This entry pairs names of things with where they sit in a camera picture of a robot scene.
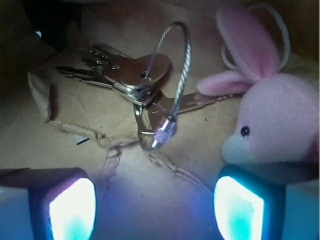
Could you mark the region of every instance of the key head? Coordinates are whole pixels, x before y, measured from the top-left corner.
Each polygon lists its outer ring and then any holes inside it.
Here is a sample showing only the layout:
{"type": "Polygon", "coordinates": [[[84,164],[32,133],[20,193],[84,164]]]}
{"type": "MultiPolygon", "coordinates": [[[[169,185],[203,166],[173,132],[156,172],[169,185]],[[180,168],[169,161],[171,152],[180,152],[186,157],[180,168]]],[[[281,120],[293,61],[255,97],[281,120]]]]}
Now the key head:
{"type": "MultiPolygon", "coordinates": [[[[150,79],[145,79],[144,74],[148,69],[151,57],[152,54],[136,59],[123,57],[119,62],[118,79],[112,80],[132,89],[142,89],[154,84],[166,74],[171,61],[166,55],[158,53],[152,64],[150,73],[152,81],[150,81],[150,79]]],[[[115,70],[107,67],[103,74],[111,80],[111,76],[115,75],[115,70]]]]}

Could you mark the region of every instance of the torn paper edge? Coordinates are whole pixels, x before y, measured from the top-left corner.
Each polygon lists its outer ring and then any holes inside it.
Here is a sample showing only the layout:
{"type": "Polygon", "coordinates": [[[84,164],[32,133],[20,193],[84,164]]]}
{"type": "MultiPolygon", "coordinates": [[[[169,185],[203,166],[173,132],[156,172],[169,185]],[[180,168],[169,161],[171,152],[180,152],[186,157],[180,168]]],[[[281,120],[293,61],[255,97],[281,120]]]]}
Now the torn paper edge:
{"type": "Polygon", "coordinates": [[[96,130],[85,128],[79,125],[69,124],[61,122],[60,120],[51,119],[51,103],[50,103],[50,85],[45,83],[39,76],[36,76],[33,72],[28,73],[28,83],[31,90],[31,94],[35,100],[35,103],[40,111],[41,116],[45,122],[55,128],[64,130],[66,132],[75,133],[85,138],[89,138],[100,147],[124,145],[127,142],[132,143],[138,140],[138,133],[136,129],[130,129],[119,135],[105,136],[103,133],[96,130]]]}
{"type": "Polygon", "coordinates": [[[106,157],[106,163],[100,171],[97,180],[95,181],[96,198],[101,200],[108,192],[109,180],[117,175],[117,167],[120,165],[120,149],[114,147],[109,150],[106,157]]]}
{"type": "Polygon", "coordinates": [[[176,165],[173,164],[173,162],[169,159],[169,157],[164,155],[163,153],[160,153],[157,150],[153,150],[150,152],[145,151],[144,156],[147,159],[149,159],[152,164],[155,164],[155,165],[158,164],[162,167],[165,167],[173,175],[183,178],[195,184],[197,187],[199,187],[205,193],[209,194],[211,197],[214,195],[213,192],[210,190],[210,188],[207,187],[199,178],[197,178],[192,173],[190,173],[189,171],[181,167],[176,167],[176,165]]]}

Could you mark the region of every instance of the small hole in key head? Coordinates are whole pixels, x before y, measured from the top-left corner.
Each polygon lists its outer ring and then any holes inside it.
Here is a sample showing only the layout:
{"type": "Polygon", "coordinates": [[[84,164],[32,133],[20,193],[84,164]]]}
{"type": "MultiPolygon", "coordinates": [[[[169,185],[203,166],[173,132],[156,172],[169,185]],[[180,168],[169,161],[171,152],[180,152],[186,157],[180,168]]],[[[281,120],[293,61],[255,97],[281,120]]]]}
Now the small hole in key head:
{"type": "Polygon", "coordinates": [[[140,78],[147,79],[147,72],[146,71],[141,72],[140,73],[140,78]]]}

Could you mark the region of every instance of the silver key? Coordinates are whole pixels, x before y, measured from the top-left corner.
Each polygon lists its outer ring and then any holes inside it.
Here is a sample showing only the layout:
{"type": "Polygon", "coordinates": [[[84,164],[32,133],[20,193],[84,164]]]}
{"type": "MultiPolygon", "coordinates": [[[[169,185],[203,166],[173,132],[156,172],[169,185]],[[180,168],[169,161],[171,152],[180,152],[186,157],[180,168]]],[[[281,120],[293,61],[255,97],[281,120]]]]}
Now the silver key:
{"type": "MultiPolygon", "coordinates": [[[[205,96],[194,92],[186,94],[182,97],[178,114],[188,111],[200,109],[205,105],[213,104],[217,101],[223,101],[231,98],[233,95],[225,96],[205,96]]],[[[133,105],[134,116],[138,124],[138,129],[148,132],[148,129],[155,130],[162,120],[163,116],[168,116],[173,106],[175,99],[166,97],[161,91],[157,93],[152,103],[147,106],[133,105]],[[147,114],[149,123],[143,120],[143,115],[147,114]]]]}

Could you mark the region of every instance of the blue light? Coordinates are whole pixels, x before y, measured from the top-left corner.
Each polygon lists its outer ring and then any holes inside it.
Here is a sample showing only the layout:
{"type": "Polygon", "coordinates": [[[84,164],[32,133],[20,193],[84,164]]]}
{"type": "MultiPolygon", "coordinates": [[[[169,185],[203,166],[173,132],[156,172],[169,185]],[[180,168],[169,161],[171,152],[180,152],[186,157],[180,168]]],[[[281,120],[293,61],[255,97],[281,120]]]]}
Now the blue light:
{"type": "Polygon", "coordinates": [[[230,176],[221,177],[214,189],[214,211],[225,240],[262,237],[264,200],[230,176]]]}
{"type": "Polygon", "coordinates": [[[53,239],[89,239],[96,216],[94,184],[80,178],[50,203],[49,213],[53,239]]]}

